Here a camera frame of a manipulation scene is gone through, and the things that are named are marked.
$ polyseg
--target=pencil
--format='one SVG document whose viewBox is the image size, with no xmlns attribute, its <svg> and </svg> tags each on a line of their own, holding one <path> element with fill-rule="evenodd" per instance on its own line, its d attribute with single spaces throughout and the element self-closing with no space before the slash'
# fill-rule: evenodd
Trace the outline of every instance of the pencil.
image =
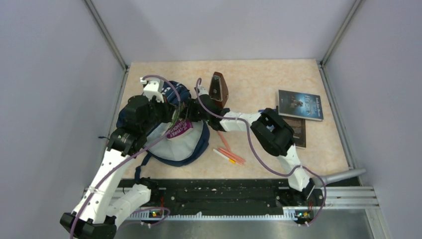
<svg viewBox="0 0 422 239">
<path fill-rule="evenodd" d="M 246 160 L 244 160 L 242 157 L 232 153 L 232 152 L 228 152 L 227 150 L 223 149 L 223 148 L 218 148 L 218 150 L 222 153 L 226 153 L 227 155 L 229 155 L 231 158 L 236 158 L 241 162 L 246 162 Z"/>
<path fill-rule="evenodd" d="M 221 141 L 223 141 L 225 148 L 230 152 L 230 146 L 228 146 L 227 140 L 225 140 L 223 133 L 221 131 L 217 131 L 218 135 L 220 135 Z"/>
<path fill-rule="evenodd" d="M 228 154 L 227 151 L 222 151 L 220 150 L 220 148 L 218 149 L 218 151 L 222 154 L 224 154 L 226 157 L 233 159 L 234 161 L 236 161 L 237 163 L 243 165 L 244 162 L 238 157 L 238 156 L 233 156 L 232 154 Z"/>
<path fill-rule="evenodd" d="M 227 159 L 230 163 L 235 163 L 235 161 L 227 156 L 225 156 L 224 154 L 220 153 L 218 150 L 216 150 L 215 148 L 212 149 L 216 154 L 220 155 L 222 158 Z"/>
</svg>

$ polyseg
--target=marble pattern surface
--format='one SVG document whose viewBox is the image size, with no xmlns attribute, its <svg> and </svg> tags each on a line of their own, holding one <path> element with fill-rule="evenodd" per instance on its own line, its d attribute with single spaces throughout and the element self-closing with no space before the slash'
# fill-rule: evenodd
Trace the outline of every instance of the marble pattern surface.
<svg viewBox="0 0 422 239">
<path fill-rule="evenodd" d="M 192 90 L 198 77 L 203 79 L 202 85 L 208 88 L 214 71 L 223 73 L 229 90 L 226 107 L 235 112 L 255 113 L 267 107 L 274 108 L 277 105 L 278 89 L 320 95 L 324 120 L 307 120 L 307 148 L 297 149 L 298 156 L 303 165 L 320 175 L 348 169 L 317 63 L 313 59 L 132 63 L 120 108 L 124 107 L 131 96 L 142 94 L 139 78 L 144 75 L 157 74 L 178 81 Z M 224 145 L 218 134 L 211 130 L 210 145 L 195 162 L 183 167 L 172 167 L 152 158 L 142 168 L 141 176 L 180 179 L 277 177 L 255 159 L 246 133 L 223 134 L 231 150 L 246 159 L 244 166 L 231 164 L 212 151 Z M 258 155 L 270 168 L 284 172 L 278 160 L 267 154 L 254 136 L 252 141 Z M 140 165 L 144 155 L 133 160 L 124 178 L 133 178 L 135 167 Z"/>
</svg>

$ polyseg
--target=purple tag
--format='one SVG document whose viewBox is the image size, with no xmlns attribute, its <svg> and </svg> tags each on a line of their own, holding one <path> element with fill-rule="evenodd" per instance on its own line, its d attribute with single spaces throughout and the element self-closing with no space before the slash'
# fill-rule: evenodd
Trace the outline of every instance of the purple tag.
<svg viewBox="0 0 422 239">
<path fill-rule="evenodd" d="M 178 120 L 170 132 L 167 134 L 168 139 L 174 139 L 187 133 L 190 129 L 194 128 L 190 120 Z"/>
</svg>

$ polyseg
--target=gray wall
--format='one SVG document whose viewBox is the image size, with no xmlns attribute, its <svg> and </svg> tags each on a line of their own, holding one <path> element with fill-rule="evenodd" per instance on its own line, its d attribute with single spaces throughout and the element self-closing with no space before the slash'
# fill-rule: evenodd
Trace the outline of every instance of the gray wall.
<svg viewBox="0 0 422 239">
<path fill-rule="evenodd" d="M 80 0 L 0 1 L 2 239 L 69 238 L 122 70 Z"/>
<path fill-rule="evenodd" d="M 422 1 L 366 1 L 328 64 L 393 238 L 420 238 Z"/>
<path fill-rule="evenodd" d="M 94 0 L 127 62 L 322 58 L 354 0 Z"/>
</svg>

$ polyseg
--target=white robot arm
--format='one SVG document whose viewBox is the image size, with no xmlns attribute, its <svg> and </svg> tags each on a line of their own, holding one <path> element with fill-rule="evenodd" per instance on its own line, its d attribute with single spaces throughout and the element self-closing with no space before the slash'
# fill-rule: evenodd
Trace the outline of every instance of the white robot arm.
<svg viewBox="0 0 422 239">
<path fill-rule="evenodd" d="M 144 94 L 129 99 L 125 107 L 129 114 L 128 121 L 125 122 L 124 127 L 116 129 L 110 136 L 107 151 L 88 191 L 73 211 L 64 213 L 60 220 L 60 224 L 76 238 L 114 238 L 116 230 L 123 221 L 150 200 L 153 188 L 146 182 L 134 185 L 129 193 L 110 204 L 123 173 L 131 164 L 131 160 L 128 159 L 142 148 L 146 142 L 146 135 L 153 126 L 161 122 L 171 122 L 176 110 L 160 97 L 162 83 L 159 79 L 154 78 L 142 83 L 146 85 Z M 280 117 L 274 115 L 276 114 L 274 111 L 271 111 L 274 114 L 269 109 L 262 113 L 242 114 L 230 112 L 229 109 L 216 109 L 215 105 L 210 103 L 212 101 L 209 101 L 205 88 L 199 87 L 198 92 L 202 106 L 204 102 L 205 107 L 214 108 L 221 116 L 232 119 L 217 119 L 210 116 L 203 111 L 197 99 L 191 100 L 191 104 L 187 105 L 186 111 L 190 113 L 185 116 L 188 119 L 208 120 L 208 124 L 216 130 L 247 131 L 249 134 L 249 128 L 252 129 L 264 149 L 277 157 L 286 172 L 296 169 L 289 174 L 289 186 L 302 193 L 305 198 L 310 195 L 314 184 L 300 168 L 301 162 L 292 140 L 293 130 L 283 120 L 284 123 L 280 123 Z M 265 125 L 266 121 L 271 120 L 273 124 L 276 124 L 278 131 L 272 132 Z M 114 172 L 104 180 L 106 175 L 113 170 Z"/>
</svg>

